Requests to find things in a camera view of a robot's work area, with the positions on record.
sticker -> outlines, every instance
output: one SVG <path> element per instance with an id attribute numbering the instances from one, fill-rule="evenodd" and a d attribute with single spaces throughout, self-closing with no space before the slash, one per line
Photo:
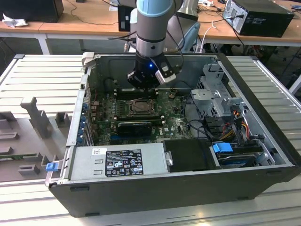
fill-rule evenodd
<path id="1" fill-rule="evenodd" d="M 143 174 L 141 149 L 123 151 L 107 151 L 106 148 L 94 149 L 105 149 L 105 175 L 107 177 L 120 177 Z"/>
<path id="2" fill-rule="evenodd" d="M 105 154 L 107 152 L 107 148 L 93 148 L 92 149 L 92 155 L 96 154 Z"/>

blue plastic latch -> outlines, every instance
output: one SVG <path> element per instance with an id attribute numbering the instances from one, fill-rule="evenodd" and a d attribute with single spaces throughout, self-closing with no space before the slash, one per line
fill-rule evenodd
<path id="1" fill-rule="evenodd" d="M 77 141 L 78 144 L 81 144 L 81 143 L 83 143 L 83 138 L 77 137 L 76 141 Z"/>
<path id="2" fill-rule="evenodd" d="M 88 105 L 86 103 L 83 103 L 83 110 L 87 110 L 88 109 Z"/>
<path id="3" fill-rule="evenodd" d="M 80 121 L 86 121 L 86 120 L 87 120 L 87 117 L 86 117 L 86 116 L 82 115 L 82 116 L 80 117 Z"/>
<path id="4" fill-rule="evenodd" d="M 83 134 L 84 134 L 84 131 L 83 131 L 82 129 L 79 129 L 78 134 L 79 134 L 79 135 L 83 135 Z"/>
<path id="5" fill-rule="evenodd" d="M 57 172 L 58 171 L 58 162 L 50 162 L 46 165 L 47 172 Z"/>
<path id="6" fill-rule="evenodd" d="M 215 145 L 213 145 L 213 150 L 215 153 L 233 152 L 230 143 L 216 143 Z"/>

open computer chassis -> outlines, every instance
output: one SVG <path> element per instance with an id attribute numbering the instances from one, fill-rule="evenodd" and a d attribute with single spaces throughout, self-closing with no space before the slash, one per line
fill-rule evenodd
<path id="1" fill-rule="evenodd" d="M 184 60 L 176 81 L 147 93 L 127 82 L 134 55 L 88 62 L 54 162 L 60 177 L 46 179 L 72 216 L 248 200 L 300 173 L 300 155 L 244 81 L 249 71 L 235 68 L 250 58 Z"/>

paper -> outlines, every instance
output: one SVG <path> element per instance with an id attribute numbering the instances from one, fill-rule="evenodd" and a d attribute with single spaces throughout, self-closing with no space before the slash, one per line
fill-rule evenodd
<path id="1" fill-rule="evenodd" d="M 8 17 L 4 14 L 3 14 L 3 18 L 4 19 L 2 20 L 2 22 L 5 23 L 7 26 L 12 27 L 12 28 L 28 25 L 26 23 L 26 21 L 23 20 L 23 19 L 13 19 L 13 18 L 10 18 L 10 17 Z"/>
<path id="2" fill-rule="evenodd" d="M 113 5 L 117 5 L 116 2 L 113 2 L 113 1 L 110 1 L 110 4 L 113 4 Z M 109 7 L 109 11 L 118 11 L 118 7 L 117 6 L 110 6 Z"/>

yellow wire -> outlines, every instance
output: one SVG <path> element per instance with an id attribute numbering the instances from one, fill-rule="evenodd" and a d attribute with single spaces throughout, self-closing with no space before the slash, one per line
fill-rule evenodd
<path id="1" fill-rule="evenodd" d="M 225 136 L 223 136 L 223 137 L 221 138 L 221 140 L 223 140 L 223 139 L 225 139 L 225 138 L 231 136 L 233 133 L 234 133 L 234 131 L 231 130 L 229 133 L 227 133 Z"/>
<path id="2" fill-rule="evenodd" d="M 248 136 L 247 136 L 248 128 L 247 128 L 247 126 L 245 124 L 241 124 L 241 125 L 245 128 L 245 130 L 246 130 L 246 138 L 248 139 Z"/>

